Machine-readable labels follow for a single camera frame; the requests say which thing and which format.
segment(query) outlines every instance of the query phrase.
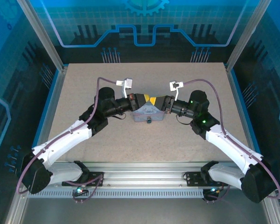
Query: yellow object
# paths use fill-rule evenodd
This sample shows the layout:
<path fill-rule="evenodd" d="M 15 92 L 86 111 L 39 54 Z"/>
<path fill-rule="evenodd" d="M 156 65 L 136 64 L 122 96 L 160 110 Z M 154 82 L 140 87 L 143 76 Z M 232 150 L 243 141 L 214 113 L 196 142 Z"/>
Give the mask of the yellow object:
<path fill-rule="evenodd" d="M 150 98 L 150 102 L 152 103 L 152 105 L 155 104 L 156 99 L 157 99 L 157 97 L 151 97 Z"/>
<path fill-rule="evenodd" d="M 146 102 L 149 101 L 149 95 L 144 94 L 144 97 L 145 97 Z"/>

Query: beige work surface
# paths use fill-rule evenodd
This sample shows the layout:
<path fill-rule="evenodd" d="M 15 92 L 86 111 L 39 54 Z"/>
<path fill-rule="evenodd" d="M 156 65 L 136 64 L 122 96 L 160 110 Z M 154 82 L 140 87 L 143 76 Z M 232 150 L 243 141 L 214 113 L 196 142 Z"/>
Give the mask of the beige work surface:
<path fill-rule="evenodd" d="M 65 76 L 60 99 L 49 138 L 71 126 L 93 104 L 98 77 L 113 81 L 133 79 L 127 93 L 152 96 L 175 95 L 169 82 L 204 78 L 214 84 L 220 96 L 225 128 L 247 144 L 238 110 L 231 92 L 223 63 L 99 63 L 70 64 Z M 100 87 L 110 86 L 115 98 L 120 98 L 120 87 L 105 81 Z M 209 111 L 219 120 L 216 96 L 206 83 L 193 83 L 180 89 L 178 99 L 188 101 L 194 90 L 203 90 L 210 101 Z M 163 121 L 136 123 L 132 113 L 126 119 L 108 119 L 109 125 L 101 132 L 71 149 L 60 161 L 95 162 L 158 162 L 158 161 L 228 161 L 214 145 L 194 134 L 190 126 L 176 121 L 175 114 L 166 114 Z"/>

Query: metal floor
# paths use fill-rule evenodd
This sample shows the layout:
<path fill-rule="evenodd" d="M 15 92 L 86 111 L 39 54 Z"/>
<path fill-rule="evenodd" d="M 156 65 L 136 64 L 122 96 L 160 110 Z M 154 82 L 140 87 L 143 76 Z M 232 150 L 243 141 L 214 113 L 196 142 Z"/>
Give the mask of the metal floor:
<path fill-rule="evenodd" d="M 265 224 L 262 204 L 231 190 L 226 201 L 202 199 L 28 199 L 21 224 Z"/>

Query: glass panel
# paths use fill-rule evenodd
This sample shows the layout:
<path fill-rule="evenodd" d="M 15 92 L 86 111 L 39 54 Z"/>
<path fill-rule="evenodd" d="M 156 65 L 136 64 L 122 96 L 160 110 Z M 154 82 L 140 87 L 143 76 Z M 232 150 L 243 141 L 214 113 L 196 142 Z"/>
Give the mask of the glass panel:
<path fill-rule="evenodd" d="M 0 223 L 17 183 L 17 151 L 32 146 L 55 71 L 17 2 L 0 1 Z"/>
<path fill-rule="evenodd" d="M 234 70 L 259 149 L 280 169 L 280 0 L 272 0 Z"/>
<path fill-rule="evenodd" d="M 226 62 L 258 0 L 32 0 L 64 63 Z"/>

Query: gear logo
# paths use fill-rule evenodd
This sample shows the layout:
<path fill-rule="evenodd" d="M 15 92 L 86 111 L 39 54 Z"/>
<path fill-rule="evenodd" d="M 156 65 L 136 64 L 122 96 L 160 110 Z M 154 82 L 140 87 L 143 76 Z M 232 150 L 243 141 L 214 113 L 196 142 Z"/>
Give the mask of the gear logo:
<path fill-rule="evenodd" d="M 0 14 L 7 22 L 11 22 L 18 14 L 17 1 L 0 0 Z"/>
<path fill-rule="evenodd" d="M 168 4 L 169 0 L 126 0 L 126 9 L 130 9 L 131 13 L 136 13 L 138 16 L 147 14 L 153 15 L 158 13 L 160 9 L 164 9 L 164 5 Z"/>

